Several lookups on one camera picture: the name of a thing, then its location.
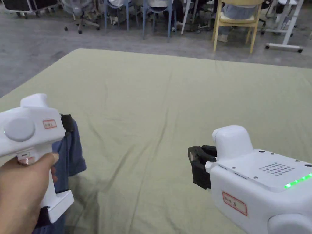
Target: round button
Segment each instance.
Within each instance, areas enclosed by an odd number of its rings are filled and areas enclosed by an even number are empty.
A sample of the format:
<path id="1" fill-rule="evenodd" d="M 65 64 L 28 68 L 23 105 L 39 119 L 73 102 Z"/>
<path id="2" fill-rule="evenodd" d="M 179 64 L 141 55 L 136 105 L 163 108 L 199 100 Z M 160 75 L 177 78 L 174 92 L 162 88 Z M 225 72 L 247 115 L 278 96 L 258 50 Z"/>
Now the round button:
<path id="1" fill-rule="evenodd" d="M 13 141 L 27 141 L 34 135 L 35 125 L 29 118 L 16 118 L 5 125 L 4 133 Z"/>

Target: white table leg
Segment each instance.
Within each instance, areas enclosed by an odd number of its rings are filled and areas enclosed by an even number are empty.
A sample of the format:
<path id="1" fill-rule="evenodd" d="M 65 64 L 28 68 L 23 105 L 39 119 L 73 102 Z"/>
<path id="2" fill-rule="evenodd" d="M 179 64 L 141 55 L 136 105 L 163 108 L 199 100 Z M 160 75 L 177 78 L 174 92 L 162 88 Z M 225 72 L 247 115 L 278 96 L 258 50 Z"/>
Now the white table leg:
<path id="1" fill-rule="evenodd" d="M 195 15 L 196 15 L 196 11 L 197 11 L 197 5 L 198 5 L 198 0 L 196 0 L 195 6 L 194 6 L 194 13 L 193 13 L 192 24 L 194 23 L 194 20 L 195 20 Z"/>
<path id="2" fill-rule="evenodd" d="M 184 19 L 183 19 L 183 25 L 182 25 L 182 31 L 181 31 L 181 35 L 183 35 L 184 32 L 184 27 L 186 24 L 186 19 L 188 17 L 188 10 L 190 9 L 190 4 L 191 4 L 191 0 L 187 0 L 186 2 L 186 9 L 185 9 L 185 13 L 184 13 Z"/>
<path id="3" fill-rule="evenodd" d="M 288 49 L 295 49 L 297 50 L 299 53 L 302 52 L 303 50 L 303 47 L 302 46 L 293 46 L 293 45 L 288 45 L 288 41 L 289 41 L 289 38 L 290 38 L 290 35 L 293 31 L 293 28 L 296 24 L 296 21 L 297 21 L 297 18 L 298 18 L 298 15 L 299 15 L 299 12 L 300 12 L 300 9 L 302 7 L 302 4 L 303 4 L 303 0 L 299 0 L 298 1 L 298 4 L 297 4 L 297 7 L 295 9 L 295 12 L 294 12 L 294 15 L 293 17 L 291 18 L 291 22 L 289 24 L 289 27 L 287 29 L 287 32 L 286 32 L 286 35 L 285 35 L 285 38 L 283 40 L 283 43 L 282 44 L 275 44 L 275 43 L 267 43 L 266 44 L 266 48 L 269 49 L 271 47 L 273 48 L 288 48 Z"/>

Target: jeans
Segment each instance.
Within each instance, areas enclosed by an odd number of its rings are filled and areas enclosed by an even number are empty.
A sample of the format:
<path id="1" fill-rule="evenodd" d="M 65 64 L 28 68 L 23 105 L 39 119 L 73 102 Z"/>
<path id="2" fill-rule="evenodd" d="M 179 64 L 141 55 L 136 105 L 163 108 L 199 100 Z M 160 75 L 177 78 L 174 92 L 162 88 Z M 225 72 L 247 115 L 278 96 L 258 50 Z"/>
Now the jeans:
<path id="1" fill-rule="evenodd" d="M 225 4 L 222 8 L 221 12 L 224 13 L 224 16 L 235 19 L 235 20 L 243 20 L 243 19 L 249 19 L 253 13 L 255 12 L 256 7 L 237 7 L 230 4 Z M 228 35 L 231 26 L 221 26 L 219 28 L 220 34 Z"/>

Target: wooden chair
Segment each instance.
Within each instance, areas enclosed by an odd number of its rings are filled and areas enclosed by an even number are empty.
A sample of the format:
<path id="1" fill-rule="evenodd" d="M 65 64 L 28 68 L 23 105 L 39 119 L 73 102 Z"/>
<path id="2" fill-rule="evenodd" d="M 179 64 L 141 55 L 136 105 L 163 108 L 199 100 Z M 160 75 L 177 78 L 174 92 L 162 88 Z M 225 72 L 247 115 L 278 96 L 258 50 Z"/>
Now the wooden chair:
<path id="1" fill-rule="evenodd" d="M 233 20 L 226 16 L 224 16 L 223 12 L 221 12 L 222 9 L 222 3 L 232 4 L 236 6 L 252 6 L 257 5 L 255 14 L 246 20 Z M 257 33 L 257 27 L 258 27 L 258 21 L 259 16 L 261 12 L 261 4 L 264 2 L 264 0 L 219 0 L 218 2 L 218 8 L 217 8 L 217 16 L 216 16 L 216 23 L 213 30 L 212 35 L 212 41 L 214 40 L 214 47 L 213 52 L 216 51 L 217 48 L 217 37 L 218 37 L 218 30 L 219 26 L 241 26 L 241 27 L 249 27 L 247 38 L 246 38 L 246 44 L 249 41 L 251 28 L 254 28 L 252 40 L 251 40 L 251 47 L 250 47 L 250 53 L 253 51 L 253 46 L 256 39 L 256 33 Z"/>

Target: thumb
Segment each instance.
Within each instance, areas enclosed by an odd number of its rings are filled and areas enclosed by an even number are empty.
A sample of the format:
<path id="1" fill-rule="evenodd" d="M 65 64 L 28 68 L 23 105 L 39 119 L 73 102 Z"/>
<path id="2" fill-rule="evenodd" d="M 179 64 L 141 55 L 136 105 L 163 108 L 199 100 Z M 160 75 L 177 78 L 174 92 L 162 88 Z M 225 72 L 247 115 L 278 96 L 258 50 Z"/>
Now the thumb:
<path id="1" fill-rule="evenodd" d="M 58 153 L 47 153 L 47 154 L 43 155 L 32 166 L 33 167 L 39 167 L 42 170 L 50 170 L 50 168 L 58 161 L 58 159 L 59 159 Z"/>

